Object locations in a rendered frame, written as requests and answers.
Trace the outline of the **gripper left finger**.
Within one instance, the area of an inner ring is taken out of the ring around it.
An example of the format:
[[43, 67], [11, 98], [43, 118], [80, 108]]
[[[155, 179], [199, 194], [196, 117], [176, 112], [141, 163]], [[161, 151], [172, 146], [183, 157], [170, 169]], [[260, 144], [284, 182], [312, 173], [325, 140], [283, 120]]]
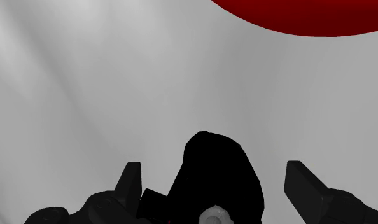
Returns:
[[91, 195], [73, 214], [63, 207], [40, 209], [24, 224], [151, 224], [136, 217], [141, 193], [141, 163], [128, 162], [114, 190]]

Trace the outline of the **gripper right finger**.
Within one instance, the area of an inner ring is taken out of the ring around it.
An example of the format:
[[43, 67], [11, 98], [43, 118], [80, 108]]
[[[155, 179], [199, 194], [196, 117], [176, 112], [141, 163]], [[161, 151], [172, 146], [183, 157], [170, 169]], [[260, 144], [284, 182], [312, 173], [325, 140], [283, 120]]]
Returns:
[[378, 224], [378, 210], [347, 191], [328, 188], [298, 160], [286, 164], [284, 193], [305, 224]]

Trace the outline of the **black rounded object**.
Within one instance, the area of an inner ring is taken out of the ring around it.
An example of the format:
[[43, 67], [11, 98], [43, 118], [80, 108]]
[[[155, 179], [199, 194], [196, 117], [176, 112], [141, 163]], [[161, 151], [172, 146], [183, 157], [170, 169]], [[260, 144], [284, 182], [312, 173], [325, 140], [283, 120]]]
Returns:
[[186, 143], [167, 197], [171, 224], [199, 224], [200, 215], [213, 206], [225, 210], [234, 224], [262, 224], [260, 180], [240, 144], [220, 134], [200, 131]]

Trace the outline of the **dark red round bowl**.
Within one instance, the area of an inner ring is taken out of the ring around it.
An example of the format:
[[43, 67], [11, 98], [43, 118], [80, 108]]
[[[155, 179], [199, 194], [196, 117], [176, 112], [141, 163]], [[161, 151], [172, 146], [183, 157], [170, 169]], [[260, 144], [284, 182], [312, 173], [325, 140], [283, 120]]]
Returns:
[[378, 0], [212, 0], [227, 12], [268, 30], [306, 37], [378, 31]]

